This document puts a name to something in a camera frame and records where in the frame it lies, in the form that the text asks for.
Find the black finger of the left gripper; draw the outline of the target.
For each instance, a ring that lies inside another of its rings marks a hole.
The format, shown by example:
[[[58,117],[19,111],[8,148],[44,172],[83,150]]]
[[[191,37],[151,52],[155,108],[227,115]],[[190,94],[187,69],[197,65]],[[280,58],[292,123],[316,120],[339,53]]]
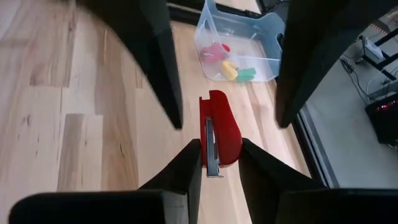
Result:
[[[398,0],[289,0],[275,118],[286,128],[340,55]]]
[[[109,26],[133,55],[175,129],[183,101],[166,0],[77,0]]]

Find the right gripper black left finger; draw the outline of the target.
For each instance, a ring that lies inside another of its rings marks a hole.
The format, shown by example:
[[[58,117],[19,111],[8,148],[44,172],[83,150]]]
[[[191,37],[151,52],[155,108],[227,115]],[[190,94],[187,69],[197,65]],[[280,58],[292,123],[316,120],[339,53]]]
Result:
[[[197,224],[201,190],[200,140],[191,140],[137,190],[58,192],[15,203],[9,224]]]

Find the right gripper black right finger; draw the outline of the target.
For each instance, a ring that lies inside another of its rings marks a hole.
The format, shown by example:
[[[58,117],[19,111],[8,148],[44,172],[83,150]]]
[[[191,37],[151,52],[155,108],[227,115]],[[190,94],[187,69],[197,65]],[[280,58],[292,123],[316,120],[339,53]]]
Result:
[[[248,139],[238,164],[253,224],[398,224],[398,190],[328,188]]]

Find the red mini stapler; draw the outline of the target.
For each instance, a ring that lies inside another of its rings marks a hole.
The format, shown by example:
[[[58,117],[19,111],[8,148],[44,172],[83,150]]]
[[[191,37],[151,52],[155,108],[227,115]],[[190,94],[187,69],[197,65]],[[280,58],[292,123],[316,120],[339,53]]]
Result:
[[[239,159],[243,140],[227,96],[220,90],[210,90],[209,96],[199,99],[200,142],[202,164],[212,178]]]
[[[216,63],[228,56],[224,47],[220,44],[213,44],[200,50],[200,57],[205,63]]]

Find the green mini stapler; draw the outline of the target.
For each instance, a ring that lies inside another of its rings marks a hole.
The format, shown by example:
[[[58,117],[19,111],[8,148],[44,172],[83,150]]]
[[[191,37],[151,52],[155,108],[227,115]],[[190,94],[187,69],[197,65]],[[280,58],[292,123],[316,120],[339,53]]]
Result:
[[[255,68],[242,68],[238,70],[237,82],[249,82],[256,76]]]

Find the yellow mini stapler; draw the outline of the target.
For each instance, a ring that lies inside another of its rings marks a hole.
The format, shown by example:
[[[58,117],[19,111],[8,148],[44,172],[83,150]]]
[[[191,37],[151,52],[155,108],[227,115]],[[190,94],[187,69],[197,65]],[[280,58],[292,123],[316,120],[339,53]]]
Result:
[[[221,73],[229,80],[233,81],[238,77],[238,68],[229,60],[224,60],[221,63]]]

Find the clear plastic bin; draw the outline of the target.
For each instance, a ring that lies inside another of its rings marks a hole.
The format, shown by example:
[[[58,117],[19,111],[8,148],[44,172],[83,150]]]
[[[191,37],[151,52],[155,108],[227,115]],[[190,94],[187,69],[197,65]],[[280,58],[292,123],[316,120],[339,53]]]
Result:
[[[277,77],[282,56],[279,40],[285,29],[272,26],[271,16],[268,15],[254,22],[239,21],[239,25],[245,25],[248,29],[243,32],[243,37],[238,37],[237,26],[215,26],[216,12],[216,3],[202,11],[194,35],[195,47],[205,76],[218,82],[229,81],[221,73],[222,61],[229,60],[238,70],[256,69],[256,76],[249,82],[268,82]],[[213,44],[222,45],[228,56],[216,63],[205,63],[200,57],[200,50]]]

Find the white electronic device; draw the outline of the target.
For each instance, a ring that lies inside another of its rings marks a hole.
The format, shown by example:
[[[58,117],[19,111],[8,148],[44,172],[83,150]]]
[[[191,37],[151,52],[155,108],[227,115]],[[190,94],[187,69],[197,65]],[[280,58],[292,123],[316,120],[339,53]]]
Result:
[[[382,54],[382,50],[376,46],[373,41],[369,40],[365,36],[362,36],[361,39],[363,43],[364,56],[367,56],[375,63],[380,63],[385,59]]]

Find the black computer case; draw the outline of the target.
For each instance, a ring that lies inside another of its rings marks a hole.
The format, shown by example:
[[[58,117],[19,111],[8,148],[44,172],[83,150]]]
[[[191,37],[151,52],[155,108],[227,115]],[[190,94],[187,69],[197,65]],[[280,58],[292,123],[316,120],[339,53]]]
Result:
[[[398,93],[365,107],[380,144],[398,146]]]

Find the black aluminium rig frame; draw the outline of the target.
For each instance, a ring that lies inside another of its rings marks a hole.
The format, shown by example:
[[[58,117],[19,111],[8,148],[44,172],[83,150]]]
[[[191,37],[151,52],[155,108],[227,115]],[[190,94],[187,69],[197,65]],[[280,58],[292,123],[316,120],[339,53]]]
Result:
[[[167,0],[170,16],[173,21],[196,25],[200,21],[200,14],[207,7],[211,7],[216,0]],[[264,16],[271,16],[271,25],[276,28],[285,29],[285,18],[287,16],[288,0],[244,0],[255,1],[259,12],[248,9],[238,9],[224,4],[216,4],[215,26],[222,25],[237,26],[238,37],[243,37],[247,26],[239,25],[244,20],[246,23],[254,22]],[[309,110],[304,106],[292,121],[292,129],[300,145],[307,167],[311,176],[327,187],[339,187],[336,175],[331,167],[329,159],[321,143],[320,136],[315,129],[313,119]]]

